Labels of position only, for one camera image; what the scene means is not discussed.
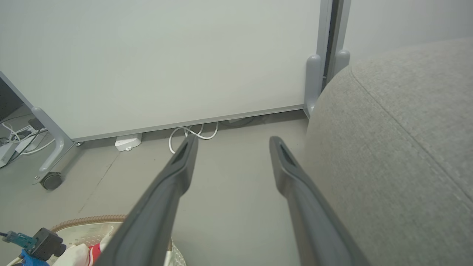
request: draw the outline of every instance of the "blue connector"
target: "blue connector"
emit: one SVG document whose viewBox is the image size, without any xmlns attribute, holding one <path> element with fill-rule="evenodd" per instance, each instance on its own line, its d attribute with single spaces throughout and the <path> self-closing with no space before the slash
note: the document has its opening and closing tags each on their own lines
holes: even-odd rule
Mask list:
<svg viewBox="0 0 473 266">
<path fill-rule="evenodd" d="M 21 250 L 20 258 L 23 258 L 21 261 L 23 266 L 49 266 L 47 262 L 30 256 L 24 249 Z"/>
<path fill-rule="evenodd" d="M 27 252 L 30 252 L 35 248 L 37 240 L 29 237 L 22 233 L 15 233 L 13 231 L 9 231 L 6 237 L 2 239 L 4 242 L 17 244 L 20 247 L 24 248 Z"/>
</svg>

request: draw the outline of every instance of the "white cable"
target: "white cable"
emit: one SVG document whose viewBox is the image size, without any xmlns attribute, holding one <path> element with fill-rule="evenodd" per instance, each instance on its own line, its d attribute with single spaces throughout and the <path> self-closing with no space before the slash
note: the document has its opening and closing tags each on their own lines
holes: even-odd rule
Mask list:
<svg viewBox="0 0 473 266">
<path fill-rule="evenodd" d="M 12 136 L 16 136 L 16 134 L 15 134 L 15 131 L 13 130 L 13 127 L 11 126 L 11 124 L 8 124 L 8 125 L 10 126 L 10 128 L 8 128 L 8 127 L 6 127 L 6 128 L 10 130 L 10 136 L 8 137 L 8 139 L 10 140 L 10 138 L 11 138 Z M 22 129 L 20 129 L 20 130 L 17 130 L 16 133 L 18 134 L 19 132 L 22 132 L 22 131 L 24 131 L 24 130 L 28 130 L 28 129 L 31 128 L 31 127 L 32 127 L 32 126 L 27 125 L 27 126 L 25 126 L 24 128 L 22 128 Z"/>
<path fill-rule="evenodd" d="M 39 133 L 43 133 L 43 132 L 45 132 L 45 131 L 48 131 L 48 130 L 44 128 L 44 129 L 40 130 Z M 21 139 L 21 140 L 19 140 L 19 141 L 12 141 L 12 140 L 9 140 L 9 141 L 7 141 L 7 142 L 20 143 L 20 142 L 22 142 L 22 141 L 24 141 L 24 140 L 26 140 L 26 139 L 28 139 L 29 137 L 34 136 L 34 135 L 36 135 L 36 132 L 33 132 L 33 133 L 29 134 L 28 136 L 24 137 L 23 139 Z"/>
<path fill-rule="evenodd" d="M 1 124 L 2 124 L 6 129 L 10 130 L 10 137 L 11 137 L 12 135 L 15 135 L 15 136 L 17 137 L 17 140 L 20 140 L 20 137 L 19 137 L 18 134 L 13 130 L 13 127 L 12 127 L 10 124 L 8 124 L 10 127 L 7 127 L 7 126 L 5 125 L 5 122 L 3 122 L 3 123 L 1 123 Z"/>
<path fill-rule="evenodd" d="M 185 126 L 181 126 L 181 127 L 178 127 L 176 129 L 174 129 L 174 131 L 169 136 L 169 150 L 173 154 L 176 153 L 176 152 L 173 150 L 173 147 L 171 145 L 171 140 L 173 138 L 174 133 L 176 133 L 176 131 L 178 131 L 179 129 L 184 129 L 184 134 L 185 134 L 186 137 L 188 136 L 187 132 L 190 132 L 190 133 L 196 135 L 197 137 L 199 137 L 200 139 L 209 140 L 209 139 L 215 137 L 215 135 L 217 135 L 217 131 L 219 130 L 219 123 L 217 122 L 217 124 L 215 125 L 215 131 L 213 132 L 212 136 L 210 136 L 210 137 L 201 136 L 201 133 L 204 130 L 204 124 L 201 125 L 201 130 L 199 131 L 199 133 L 196 133 L 196 132 L 192 131 L 190 128 L 187 128 Z"/>
<path fill-rule="evenodd" d="M 39 148 L 39 149 L 36 149 L 34 151 L 29 151 L 29 152 L 23 152 L 22 155 L 30 155 L 30 154 L 33 154 L 33 153 L 37 153 L 38 151 L 46 148 L 47 146 L 49 146 L 49 144 L 53 143 L 56 139 L 53 139 L 52 141 L 50 141 L 48 144 L 46 144 L 45 146 Z"/>
</svg>

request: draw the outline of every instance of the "black connector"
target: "black connector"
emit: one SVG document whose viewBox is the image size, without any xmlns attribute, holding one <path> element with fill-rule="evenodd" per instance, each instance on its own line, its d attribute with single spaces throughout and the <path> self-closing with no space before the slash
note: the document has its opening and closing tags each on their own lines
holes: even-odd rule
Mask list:
<svg viewBox="0 0 473 266">
<path fill-rule="evenodd" d="M 17 133 L 18 137 L 20 137 L 21 140 L 24 139 L 29 134 L 31 134 L 31 131 L 29 130 L 23 130 Z"/>
<path fill-rule="evenodd" d="M 62 243 L 62 238 L 46 228 L 41 228 L 33 238 L 38 241 L 33 250 L 28 252 L 28 254 L 39 260 L 46 261 L 51 258 L 51 255 L 59 257 L 66 250 L 66 245 Z"/>
<path fill-rule="evenodd" d="M 32 126 L 36 130 L 44 128 L 44 125 L 38 120 L 38 118 L 28 120 L 28 124 L 30 124 L 30 126 Z"/>
</svg>

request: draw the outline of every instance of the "fabric upholstery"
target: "fabric upholstery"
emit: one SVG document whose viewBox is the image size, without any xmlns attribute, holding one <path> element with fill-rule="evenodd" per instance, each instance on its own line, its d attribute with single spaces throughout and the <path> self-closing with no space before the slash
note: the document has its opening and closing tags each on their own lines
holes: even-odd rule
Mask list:
<svg viewBox="0 0 473 266">
<path fill-rule="evenodd" d="M 303 165 L 372 265 L 473 265 L 473 39 L 343 69 Z"/>
</svg>

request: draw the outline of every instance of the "metal stand leg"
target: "metal stand leg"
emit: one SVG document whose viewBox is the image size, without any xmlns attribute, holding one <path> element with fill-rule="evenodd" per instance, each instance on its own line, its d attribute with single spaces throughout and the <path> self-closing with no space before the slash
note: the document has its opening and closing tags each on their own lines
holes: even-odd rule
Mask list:
<svg viewBox="0 0 473 266">
<path fill-rule="evenodd" d="M 310 118 L 315 102 L 322 92 L 324 81 L 325 60 L 329 43 L 332 0 L 320 0 L 319 29 L 317 33 L 316 53 L 307 59 L 306 88 L 304 94 L 304 112 Z"/>
<path fill-rule="evenodd" d="M 61 128 L 39 107 L 31 108 L 36 118 L 48 129 L 49 133 L 56 140 L 56 148 L 40 167 L 39 173 L 35 176 L 34 184 L 40 182 L 57 165 L 64 155 L 74 147 L 74 142 L 62 131 Z"/>
</svg>

